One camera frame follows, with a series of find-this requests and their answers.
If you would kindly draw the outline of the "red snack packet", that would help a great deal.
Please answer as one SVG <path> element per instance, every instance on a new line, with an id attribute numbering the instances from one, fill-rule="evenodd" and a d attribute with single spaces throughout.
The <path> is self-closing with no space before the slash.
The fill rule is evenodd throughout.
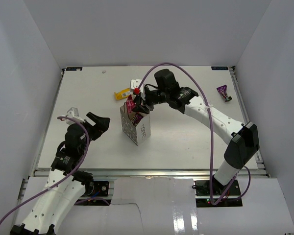
<path id="1" fill-rule="evenodd" d="M 136 106 L 135 102 L 133 101 L 133 96 L 132 95 L 128 96 L 125 104 L 126 104 L 127 112 L 130 114 L 132 112 L 132 110 Z"/>

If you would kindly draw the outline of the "yellow snack bar back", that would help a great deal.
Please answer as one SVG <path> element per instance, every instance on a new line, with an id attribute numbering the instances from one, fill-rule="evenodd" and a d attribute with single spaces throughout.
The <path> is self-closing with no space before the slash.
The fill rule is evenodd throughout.
<path id="1" fill-rule="evenodd" d="M 131 89 L 127 88 L 124 89 L 118 93 L 114 92 L 114 98 L 115 100 L 122 100 L 128 98 L 130 95 L 132 95 Z"/>

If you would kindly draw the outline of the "purple snack packet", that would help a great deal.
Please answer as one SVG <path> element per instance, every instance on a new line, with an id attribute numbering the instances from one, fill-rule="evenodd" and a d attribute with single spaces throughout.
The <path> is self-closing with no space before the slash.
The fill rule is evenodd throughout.
<path id="1" fill-rule="evenodd" d="M 134 127 L 136 127 L 143 118 L 144 116 L 142 114 L 136 112 L 135 115 L 131 118 L 131 123 Z"/>
<path id="2" fill-rule="evenodd" d="M 232 100 L 232 97 L 229 96 L 227 93 L 227 85 L 222 85 L 220 87 L 217 87 L 217 91 L 225 102 L 229 102 Z"/>

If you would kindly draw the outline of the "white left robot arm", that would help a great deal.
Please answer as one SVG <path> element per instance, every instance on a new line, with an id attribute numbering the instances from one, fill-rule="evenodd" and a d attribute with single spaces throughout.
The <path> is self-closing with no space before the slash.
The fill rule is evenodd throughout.
<path id="1" fill-rule="evenodd" d="M 55 154 L 42 192 L 30 198 L 36 203 L 19 224 L 10 231 L 12 235 L 55 235 L 64 218 L 82 195 L 93 192 L 92 174 L 80 171 L 92 141 L 105 133 L 110 118 L 91 112 L 87 118 L 79 117 L 71 108 L 65 116 L 57 117 L 68 124 L 67 131 Z"/>

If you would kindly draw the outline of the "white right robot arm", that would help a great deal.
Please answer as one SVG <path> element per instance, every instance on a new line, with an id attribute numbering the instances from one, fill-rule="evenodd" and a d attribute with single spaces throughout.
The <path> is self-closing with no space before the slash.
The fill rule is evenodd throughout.
<path id="1" fill-rule="evenodd" d="M 211 135 L 217 134 L 225 144 L 224 160 L 218 170 L 210 173 L 210 194 L 223 195 L 233 184 L 239 171 L 259 150 L 258 128 L 230 118 L 216 108 L 208 105 L 204 97 L 189 87 L 181 87 L 173 72 L 162 69 L 155 73 L 157 85 L 150 90 L 149 84 L 142 80 L 131 80 L 130 90 L 135 95 L 134 110 L 149 114 L 157 104 L 167 103 L 199 121 L 210 129 Z"/>

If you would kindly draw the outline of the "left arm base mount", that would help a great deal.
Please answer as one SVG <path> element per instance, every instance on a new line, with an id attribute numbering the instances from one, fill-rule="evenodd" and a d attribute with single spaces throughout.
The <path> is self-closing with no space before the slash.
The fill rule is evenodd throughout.
<path id="1" fill-rule="evenodd" d="M 77 206 L 109 206 L 111 199 L 106 199 L 109 192 L 108 181 L 95 181 L 93 175 L 88 172 L 77 171 L 74 180 L 78 180 L 84 186 L 85 192 L 78 199 Z"/>

